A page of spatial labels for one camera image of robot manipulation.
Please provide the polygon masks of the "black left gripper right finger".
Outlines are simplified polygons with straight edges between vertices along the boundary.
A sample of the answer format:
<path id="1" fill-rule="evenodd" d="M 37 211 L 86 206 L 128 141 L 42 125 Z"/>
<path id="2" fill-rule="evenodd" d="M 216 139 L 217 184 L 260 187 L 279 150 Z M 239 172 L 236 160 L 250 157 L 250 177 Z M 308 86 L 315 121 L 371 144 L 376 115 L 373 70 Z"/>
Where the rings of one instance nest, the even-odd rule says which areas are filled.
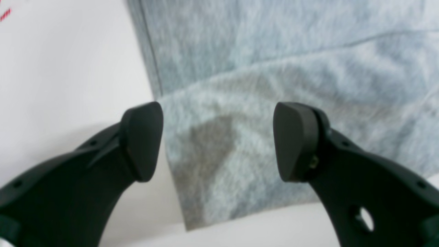
<path id="1" fill-rule="evenodd" d="M 332 129 L 320 109 L 277 103 L 273 137 L 281 180 L 312 187 L 340 246 L 438 246 L 438 189 L 402 165 L 362 150 Z"/>

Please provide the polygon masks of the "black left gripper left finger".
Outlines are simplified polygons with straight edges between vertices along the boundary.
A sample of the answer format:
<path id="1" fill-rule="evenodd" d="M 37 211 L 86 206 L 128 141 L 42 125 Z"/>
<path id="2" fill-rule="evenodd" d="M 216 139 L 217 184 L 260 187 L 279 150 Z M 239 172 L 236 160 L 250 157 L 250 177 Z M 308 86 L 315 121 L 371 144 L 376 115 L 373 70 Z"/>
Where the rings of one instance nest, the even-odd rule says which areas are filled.
<path id="1" fill-rule="evenodd" d="M 1 243 L 97 247 L 124 191 L 153 177 L 163 125 L 158 102 L 130 108 L 75 150 L 12 179 L 1 188 Z"/>

